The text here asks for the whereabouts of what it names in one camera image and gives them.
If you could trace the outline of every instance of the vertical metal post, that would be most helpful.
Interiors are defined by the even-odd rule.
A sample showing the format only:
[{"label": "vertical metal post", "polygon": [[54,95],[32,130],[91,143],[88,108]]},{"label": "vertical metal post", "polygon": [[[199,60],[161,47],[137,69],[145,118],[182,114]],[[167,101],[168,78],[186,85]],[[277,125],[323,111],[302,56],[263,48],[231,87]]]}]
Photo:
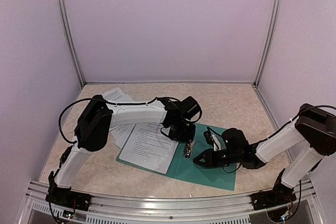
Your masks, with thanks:
[{"label": "vertical metal post", "polygon": [[279,15],[280,3],[281,3],[281,0],[274,0],[274,2],[273,2],[271,21],[269,23],[264,50],[263,50],[261,61],[260,61],[260,64],[259,64],[257,76],[256,76],[256,79],[255,79],[255,82],[254,82],[254,84],[257,88],[260,85],[262,75],[264,74],[264,71],[265,71],[265,66],[266,66],[268,55],[269,55],[270,47],[271,47],[271,44],[272,44],[272,40],[273,40],[273,36],[274,36],[276,24],[277,24],[278,15]]},{"label": "vertical metal post", "polygon": [[61,21],[63,24],[63,29],[64,29],[64,34],[65,34],[67,44],[69,47],[72,63],[75,68],[75,72],[76,72],[76,76],[79,81],[79,84],[81,88],[83,88],[86,82],[85,82],[84,75],[83,75],[83,72],[80,67],[78,57],[77,57],[75,45],[73,44],[74,40],[72,39],[72,35],[70,31],[68,15],[67,15],[67,10],[65,6],[65,0],[57,0],[57,3],[58,3],[58,8],[59,8],[60,16],[61,16]]}]

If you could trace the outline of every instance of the ventilation grille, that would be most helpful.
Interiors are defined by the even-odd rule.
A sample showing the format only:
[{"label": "ventilation grille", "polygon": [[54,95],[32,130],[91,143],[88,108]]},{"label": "ventilation grille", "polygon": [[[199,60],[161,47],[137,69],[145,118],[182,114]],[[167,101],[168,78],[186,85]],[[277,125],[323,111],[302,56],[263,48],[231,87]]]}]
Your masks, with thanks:
[{"label": "ventilation grille", "polygon": [[[127,222],[122,220],[113,220],[111,218],[104,218],[104,217],[98,217],[93,215],[87,215],[86,223],[90,224],[141,224],[144,223],[142,221],[139,222]],[[243,216],[238,218],[229,218],[229,219],[223,219],[216,222],[203,222],[203,221],[193,221],[193,224],[250,224],[250,218],[249,216]]]},{"label": "ventilation grille", "polygon": [[[42,204],[42,203],[39,203],[39,202],[34,202],[33,203],[33,209],[34,210],[37,210],[37,211],[40,211],[40,212],[45,212],[46,214],[50,214],[50,209],[49,209],[49,205],[48,204]],[[53,209],[53,212],[54,212],[54,215],[57,216],[62,216],[62,210],[59,209],[59,208],[52,208]]]}]

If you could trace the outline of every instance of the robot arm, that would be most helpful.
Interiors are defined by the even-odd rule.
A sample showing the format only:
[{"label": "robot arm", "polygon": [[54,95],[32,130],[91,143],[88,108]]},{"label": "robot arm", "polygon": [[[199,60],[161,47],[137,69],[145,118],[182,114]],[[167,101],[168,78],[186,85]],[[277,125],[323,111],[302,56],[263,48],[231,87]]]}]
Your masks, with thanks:
[{"label": "robot arm", "polygon": [[249,144],[243,132],[235,128],[224,131],[222,138],[225,150],[207,149],[193,162],[207,168],[240,163],[246,169],[259,169],[294,145],[303,141],[309,143],[279,174],[272,190],[252,194],[254,209],[259,210],[295,201],[293,188],[325,156],[336,152],[336,117],[304,104],[293,121],[256,144]]},{"label": "robot arm", "polygon": [[191,118],[201,107],[192,97],[183,101],[174,98],[155,98],[150,102],[112,103],[95,95],[79,117],[75,128],[75,144],[69,146],[60,158],[57,171],[49,175],[46,200],[65,207],[87,210],[90,195],[71,191],[71,185],[86,160],[105,147],[110,127],[134,123],[161,123],[170,128],[168,137],[187,141],[195,135],[195,122]]}]

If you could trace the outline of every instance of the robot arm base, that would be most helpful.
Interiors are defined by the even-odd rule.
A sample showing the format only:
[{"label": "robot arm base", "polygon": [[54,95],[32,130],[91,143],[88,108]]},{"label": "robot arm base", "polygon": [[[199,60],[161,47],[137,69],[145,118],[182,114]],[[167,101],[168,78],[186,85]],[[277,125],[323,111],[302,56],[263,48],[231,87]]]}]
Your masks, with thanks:
[{"label": "robot arm base", "polygon": [[276,207],[296,200],[294,189],[288,188],[281,183],[284,171],[285,169],[279,174],[272,190],[260,191],[251,195],[254,210]]},{"label": "robot arm base", "polygon": [[46,201],[71,209],[79,209],[88,211],[92,196],[89,194],[72,191],[70,188],[57,187],[55,183],[54,172],[51,172],[49,180],[49,190],[46,197]]}]

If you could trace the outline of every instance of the enclosure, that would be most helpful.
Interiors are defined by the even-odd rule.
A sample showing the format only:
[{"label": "enclosure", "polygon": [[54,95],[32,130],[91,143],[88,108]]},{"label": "enclosure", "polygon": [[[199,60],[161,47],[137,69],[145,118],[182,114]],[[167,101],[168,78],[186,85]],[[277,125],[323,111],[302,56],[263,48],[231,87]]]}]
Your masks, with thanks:
[{"label": "enclosure", "polygon": [[[58,116],[78,98],[116,87],[140,101],[192,95],[204,112],[201,123],[242,129],[250,143],[271,135],[304,103],[336,105],[336,0],[2,0],[0,10],[1,223],[45,223],[43,203],[28,203],[47,191],[67,146]],[[63,120],[68,138],[84,107]],[[125,168],[110,144],[92,156],[74,189],[96,194],[97,207],[117,202],[109,214],[120,223],[229,223],[234,205],[240,222],[258,223],[244,197],[271,188],[304,145],[263,170],[240,169],[230,191]],[[335,155],[327,156],[304,179],[302,212],[293,223],[334,223],[335,167]],[[138,183],[127,181],[130,174]],[[203,209],[207,200],[212,216]],[[119,214],[123,207],[130,210]],[[139,217],[132,210],[138,207],[140,216],[159,216]],[[305,209],[311,217],[300,220]],[[93,223],[99,211],[92,206],[79,223]]]}]

